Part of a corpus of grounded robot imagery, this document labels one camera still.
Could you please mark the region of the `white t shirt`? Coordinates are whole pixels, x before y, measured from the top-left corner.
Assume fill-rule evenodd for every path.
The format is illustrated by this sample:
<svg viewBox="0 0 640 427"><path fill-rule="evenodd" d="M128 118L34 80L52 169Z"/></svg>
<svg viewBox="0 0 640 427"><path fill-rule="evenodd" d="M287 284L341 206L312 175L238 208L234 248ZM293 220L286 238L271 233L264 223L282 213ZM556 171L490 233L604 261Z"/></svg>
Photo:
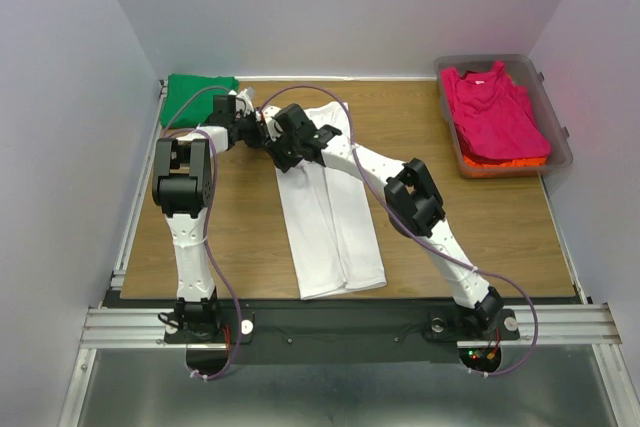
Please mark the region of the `white t shirt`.
<svg viewBox="0 0 640 427"><path fill-rule="evenodd" d="M360 180L305 160L276 178L301 299L387 284Z"/></svg>

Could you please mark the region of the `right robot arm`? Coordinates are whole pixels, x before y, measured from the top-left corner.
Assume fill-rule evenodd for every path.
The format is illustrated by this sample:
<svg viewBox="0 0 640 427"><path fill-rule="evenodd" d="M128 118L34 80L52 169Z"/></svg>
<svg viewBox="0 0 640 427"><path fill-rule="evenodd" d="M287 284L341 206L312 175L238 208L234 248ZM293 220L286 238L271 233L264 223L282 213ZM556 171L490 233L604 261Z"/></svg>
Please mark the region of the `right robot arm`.
<svg viewBox="0 0 640 427"><path fill-rule="evenodd" d="M286 171L305 160L362 181L394 228L430 256L451 290L463 332L482 337L494 330L504 301L456 239L426 164L388 158L358 144L349 108L340 103L338 112L345 128L318 125L298 104L260 109L259 129L276 167Z"/></svg>

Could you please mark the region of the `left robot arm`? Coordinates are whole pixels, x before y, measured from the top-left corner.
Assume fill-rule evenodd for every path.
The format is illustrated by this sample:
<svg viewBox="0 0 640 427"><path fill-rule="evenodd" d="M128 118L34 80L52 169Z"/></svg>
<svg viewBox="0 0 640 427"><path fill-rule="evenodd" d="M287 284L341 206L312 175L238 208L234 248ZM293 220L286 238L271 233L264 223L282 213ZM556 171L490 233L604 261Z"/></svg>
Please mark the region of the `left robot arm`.
<svg viewBox="0 0 640 427"><path fill-rule="evenodd" d="M229 336L210 272L205 228L214 199L213 155L238 141L260 145L254 96L252 88L216 95L212 113L196 130L156 142L152 197L169 227L178 275L174 309L159 315L167 343L212 343Z"/></svg>

